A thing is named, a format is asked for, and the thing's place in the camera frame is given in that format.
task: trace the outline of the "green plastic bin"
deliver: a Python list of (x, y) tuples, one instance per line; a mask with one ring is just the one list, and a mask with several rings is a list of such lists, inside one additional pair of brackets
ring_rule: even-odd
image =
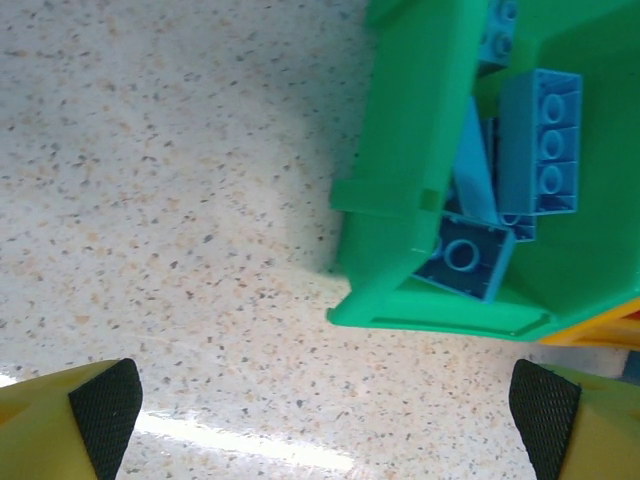
[[(535, 341), (640, 296), (640, 1), (520, 0), (512, 65), (476, 83), (487, 0), (374, 0), (376, 65), (338, 265), (337, 325)], [(411, 278), (430, 255), (468, 97), (498, 113), (500, 84), (536, 67), (584, 76), (579, 211), (539, 219), (495, 303)]]

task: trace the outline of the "floor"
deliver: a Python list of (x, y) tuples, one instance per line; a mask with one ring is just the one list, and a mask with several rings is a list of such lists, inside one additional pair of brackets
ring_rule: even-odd
[(325, 320), (364, 0), (0, 3), (0, 381), (135, 359), (119, 479), (529, 480), (514, 361), (620, 373)]

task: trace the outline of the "black textured grip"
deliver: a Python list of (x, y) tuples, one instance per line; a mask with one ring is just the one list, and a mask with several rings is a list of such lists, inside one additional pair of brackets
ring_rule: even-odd
[(120, 360), (69, 394), (98, 480), (114, 480), (142, 406), (136, 364)]
[(538, 480), (558, 480), (582, 389), (527, 360), (511, 377), (509, 407)]

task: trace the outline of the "tile floor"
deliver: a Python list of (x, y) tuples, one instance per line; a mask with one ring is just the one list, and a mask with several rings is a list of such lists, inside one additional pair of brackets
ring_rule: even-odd
[(0, 1), (0, 380), (134, 358), (120, 479), (533, 479), (514, 361), (620, 372), (325, 321), (364, 0)]

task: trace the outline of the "light blue building block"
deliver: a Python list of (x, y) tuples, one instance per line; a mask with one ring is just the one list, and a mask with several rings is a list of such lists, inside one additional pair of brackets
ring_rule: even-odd
[(462, 213), (483, 222), (499, 224), (489, 163), (473, 97), (469, 99), (462, 137), (453, 165), (453, 179)]
[(509, 65), (518, 16), (516, 0), (490, 0), (487, 27), (478, 54), (478, 76)]
[(500, 214), (500, 224), (509, 227), (516, 235), (516, 242), (533, 242), (536, 239), (538, 217), (535, 215)]
[(511, 229), (445, 212), (434, 252), (414, 278), (491, 303), (515, 246)]
[(484, 141), (484, 150), (487, 153), (487, 165), (491, 182), (495, 191), (496, 185), (496, 163), (498, 156), (498, 119), (496, 117), (480, 120), (480, 131)]
[(537, 69), (500, 93), (500, 213), (548, 215), (578, 208), (582, 77)]
[[(498, 119), (486, 118), (480, 121), (480, 129), (482, 130), (482, 138), (484, 140), (487, 152), (487, 161), (489, 171), (491, 172), (491, 180), (494, 185), (494, 191), (498, 184), (496, 175), (496, 163), (498, 144)], [(533, 215), (503, 215), (498, 213), (500, 225), (511, 228), (516, 235), (516, 242), (533, 242), (536, 239), (537, 217)]]

